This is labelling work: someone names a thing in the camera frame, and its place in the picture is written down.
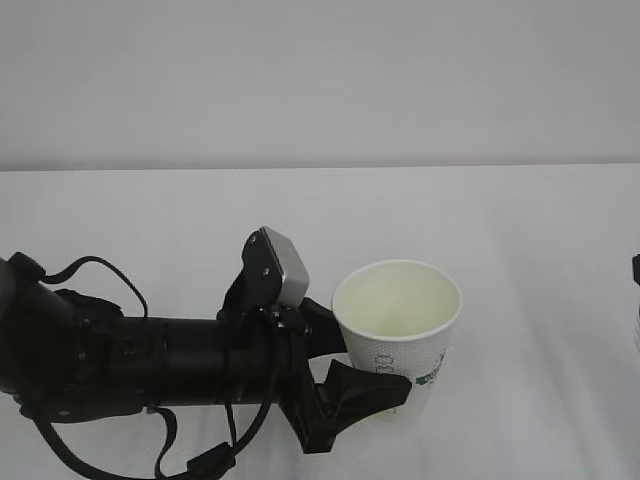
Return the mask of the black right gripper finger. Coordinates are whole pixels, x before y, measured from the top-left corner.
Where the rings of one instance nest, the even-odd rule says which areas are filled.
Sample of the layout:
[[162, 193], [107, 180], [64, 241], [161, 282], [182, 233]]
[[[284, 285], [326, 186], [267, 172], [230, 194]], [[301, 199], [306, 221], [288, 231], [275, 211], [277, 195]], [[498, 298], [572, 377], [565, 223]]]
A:
[[640, 285], [640, 254], [632, 258], [632, 278], [636, 285]]

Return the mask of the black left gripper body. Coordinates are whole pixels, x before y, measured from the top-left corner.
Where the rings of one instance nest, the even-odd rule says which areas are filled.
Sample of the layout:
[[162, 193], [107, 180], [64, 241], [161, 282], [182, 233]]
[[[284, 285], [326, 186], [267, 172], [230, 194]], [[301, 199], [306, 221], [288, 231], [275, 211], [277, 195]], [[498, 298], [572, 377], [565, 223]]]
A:
[[263, 423], [276, 403], [305, 454], [328, 453], [337, 433], [331, 430], [326, 394], [314, 380], [305, 348], [305, 322], [300, 307], [259, 310], [267, 332], [269, 357], [265, 393], [259, 407]]

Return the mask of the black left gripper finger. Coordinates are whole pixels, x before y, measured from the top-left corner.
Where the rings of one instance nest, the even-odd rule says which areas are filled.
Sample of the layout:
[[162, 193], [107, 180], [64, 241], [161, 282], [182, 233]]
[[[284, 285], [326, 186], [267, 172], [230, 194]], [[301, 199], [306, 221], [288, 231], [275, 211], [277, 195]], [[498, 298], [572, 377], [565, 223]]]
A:
[[331, 430], [341, 433], [374, 414], [402, 406], [412, 384], [400, 375], [367, 372], [332, 360], [322, 387]]
[[304, 298], [300, 313], [305, 322], [308, 359], [347, 352], [341, 328], [331, 310], [311, 298]]

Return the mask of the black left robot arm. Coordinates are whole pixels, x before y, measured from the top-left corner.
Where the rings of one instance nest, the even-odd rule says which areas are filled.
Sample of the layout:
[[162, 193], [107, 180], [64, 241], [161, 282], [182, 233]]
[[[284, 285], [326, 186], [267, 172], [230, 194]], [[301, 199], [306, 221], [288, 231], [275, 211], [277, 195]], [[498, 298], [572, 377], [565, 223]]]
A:
[[410, 381], [339, 361], [317, 382], [309, 363], [346, 349], [332, 313], [256, 300], [243, 277], [213, 319], [128, 317], [104, 299], [48, 289], [27, 258], [1, 264], [1, 390], [28, 386], [53, 423], [146, 407], [277, 405], [307, 453], [405, 403]]

